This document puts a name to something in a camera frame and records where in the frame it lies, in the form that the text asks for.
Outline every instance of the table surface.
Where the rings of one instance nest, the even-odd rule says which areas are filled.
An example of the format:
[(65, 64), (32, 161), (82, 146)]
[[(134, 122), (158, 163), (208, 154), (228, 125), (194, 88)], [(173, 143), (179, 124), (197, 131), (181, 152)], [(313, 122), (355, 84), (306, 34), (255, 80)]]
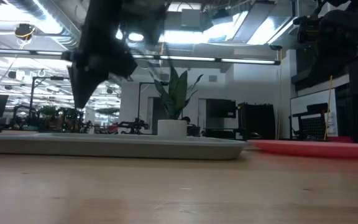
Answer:
[(358, 223), (358, 160), (0, 155), (0, 224)]

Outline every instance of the snake plant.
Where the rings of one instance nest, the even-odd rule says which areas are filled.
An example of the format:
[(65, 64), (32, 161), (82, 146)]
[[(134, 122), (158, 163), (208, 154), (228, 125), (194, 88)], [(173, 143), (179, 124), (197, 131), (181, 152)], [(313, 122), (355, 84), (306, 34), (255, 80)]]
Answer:
[(178, 119), (180, 113), (187, 106), (190, 98), (198, 91), (194, 91), (196, 84), (201, 80), (200, 75), (196, 82), (190, 86), (187, 85), (187, 71), (178, 76), (175, 68), (171, 67), (171, 75), (168, 84), (168, 92), (165, 91), (163, 84), (154, 79), (157, 91), (160, 93), (161, 102), (165, 108), (168, 119)]

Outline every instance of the black stand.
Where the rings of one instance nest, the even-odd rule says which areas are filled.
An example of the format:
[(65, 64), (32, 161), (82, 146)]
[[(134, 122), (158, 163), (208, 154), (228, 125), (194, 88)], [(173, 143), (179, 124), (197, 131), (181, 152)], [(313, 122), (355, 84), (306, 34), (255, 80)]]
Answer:
[(34, 100), (34, 90), (37, 86), (39, 86), (41, 83), (38, 83), (37, 85), (35, 85), (35, 81), (37, 79), (50, 79), (50, 80), (58, 80), (58, 81), (62, 81), (64, 79), (70, 79), (68, 77), (32, 77), (32, 83), (31, 83), (31, 95), (30, 95), (30, 108), (29, 108), (29, 121), (31, 121), (31, 112), (32, 112), (32, 102)]
[(152, 82), (140, 82), (139, 83), (139, 93), (138, 93), (138, 95), (137, 95), (137, 119), (138, 120), (140, 120), (140, 91), (141, 91), (141, 89), (140, 88), (142, 88), (142, 85), (143, 84), (154, 84), (154, 82), (152, 83)]

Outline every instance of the fluorescent light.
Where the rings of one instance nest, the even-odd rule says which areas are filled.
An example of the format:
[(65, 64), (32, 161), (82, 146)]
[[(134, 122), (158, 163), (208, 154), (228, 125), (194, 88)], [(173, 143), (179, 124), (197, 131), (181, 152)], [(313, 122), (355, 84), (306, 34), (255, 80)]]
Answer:
[(234, 25), (233, 25), (233, 28), (231, 29), (231, 31), (227, 34), (226, 36), (226, 40), (231, 40), (233, 39), (234, 35), (237, 33), (237, 31), (240, 29), (240, 26), (242, 25), (242, 23), (244, 22), (244, 20), (246, 19), (248, 15), (248, 11), (244, 11), (240, 14), (240, 16), (236, 19), (234, 19), (234, 16), (233, 16), (233, 20), (235, 21), (234, 22)]
[(52, 55), (52, 56), (61, 56), (62, 53), (61, 52), (46, 52), (46, 51), (37, 51), (38, 54), (43, 54), (43, 55)]
[(24, 94), (22, 94), (22, 93), (0, 93), (0, 95), (24, 96)]
[(271, 60), (252, 60), (252, 59), (233, 59), (233, 58), (222, 58), (222, 62), (229, 63), (251, 63), (251, 64), (261, 64), (261, 65), (274, 65), (275, 62)]
[(102, 100), (102, 99), (118, 99), (116, 96), (91, 96), (91, 100)]
[(182, 9), (194, 9), (200, 10), (200, 3), (185, 3), (185, 2), (173, 2), (168, 7), (169, 12), (181, 12)]
[(0, 35), (14, 35), (15, 32), (0, 32)]
[(154, 59), (153, 55), (132, 55), (134, 59)]
[(119, 40), (122, 40), (123, 37), (124, 37), (124, 35), (122, 34), (121, 30), (118, 30), (117, 34), (116, 34), (116, 38)]
[(47, 86), (47, 89), (50, 91), (59, 91), (60, 89), (54, 86)]
[(128, 39), (131, 41), (142, 41), (143, 40), (143, 35), (142, 34), (137, 34), (137, 33), (131, 33), (128, 35)]
[(0, 49), (0, 54), (30, 54), (29, 50)]
[(172, 60), (195, 60), (200, 62), (213, 62), (215, 58), (207, 58), (207, 57), (182, 57), (182, 56), (161, 56), (161, 59), (172, 59)]
[(282, 28), (278, 33), (276, 33), (267, 43), (268, 44), (272, 44), (273, 42), (275, 42), (281, 35), (284, 34), (284, 32), (286, 32), (292, 25), (293, 25), (293, 21), (296, 18), (293, 18), (284, 28)]

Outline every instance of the cable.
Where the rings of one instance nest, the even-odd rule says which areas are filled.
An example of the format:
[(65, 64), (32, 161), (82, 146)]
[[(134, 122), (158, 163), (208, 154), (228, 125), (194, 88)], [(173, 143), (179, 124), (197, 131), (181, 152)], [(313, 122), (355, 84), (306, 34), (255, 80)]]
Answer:
[(179, 3), (179, 5), (178, 5), (177, 12), (179, 11), (179, 7), (180, 7), (183, 3), (189, 5), (189, 6), (191, 7), (191, 9), (194, 9), (193, 6), (191, 6), (191, 4), (189, 4), (188, 2), (181, 2), (181, 3)]
[[(20, 49), (22, 50), (22, 49), (24, 48), (24, 46), (25, 46), (25, 44), (22, 44), (22, 45), (20, 46)], [(17, 59), (17, 55), (15, 55), (15, 57), (14, 57), (12, 63), (11, 63), (10, 66), (7, 68), (5, 74), (0, 78), (0, 82), (1, 82), (1, 81), (6, 77), (6, 75), (10, 72), (10, 70), (11, 70), (13, 64), (14, 64), (15, 61), (16, 61), (16, 59)]]

